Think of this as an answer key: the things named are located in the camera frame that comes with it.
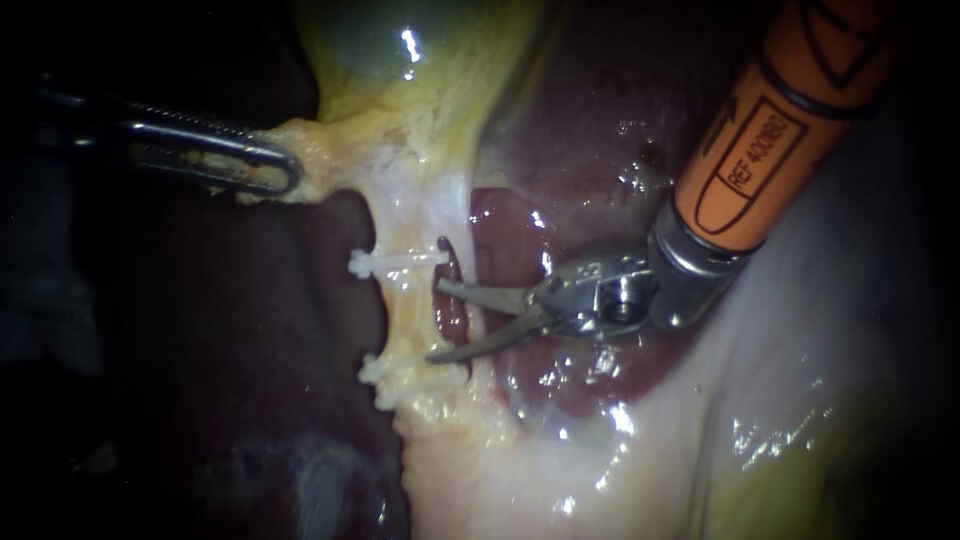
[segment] black arrow marking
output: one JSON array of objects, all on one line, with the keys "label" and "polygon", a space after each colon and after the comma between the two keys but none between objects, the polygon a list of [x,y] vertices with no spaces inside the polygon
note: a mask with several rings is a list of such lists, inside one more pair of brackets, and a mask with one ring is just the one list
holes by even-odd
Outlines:
[{"label": "black arrow marking", "polygon": [[717,120],[717,125],[714,126],[713,131],[710,133],[710,136],[707,137],[707,142],[703,144],[703,150],[700,152],[700,157],[707,157],[707,152],[713,148],[713,143],[717,142],[717,137],[720,136],[720,132],[723,131],[724,126],[727,123],[727,120],[730,120],[730,123],[733,124],[737,115],[737,97],[730,96],[727,98],[727,103],[724,105],[723,110],[720,111],[720,118]]}]

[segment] metal grasper jaw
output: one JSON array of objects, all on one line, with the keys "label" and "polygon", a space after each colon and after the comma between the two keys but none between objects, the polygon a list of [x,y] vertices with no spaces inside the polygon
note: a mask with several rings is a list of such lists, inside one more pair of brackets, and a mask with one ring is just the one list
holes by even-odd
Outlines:
[{"label": "metal grasper jaw", "polygon": [[471,304],[516,315],[486,337],[427,355],[430,364],[465,362],[541,335],[603,340],[640,331],[658,288],[643,245],[600,248],[560,265],[530,288],[441,279],[436,289]]}]

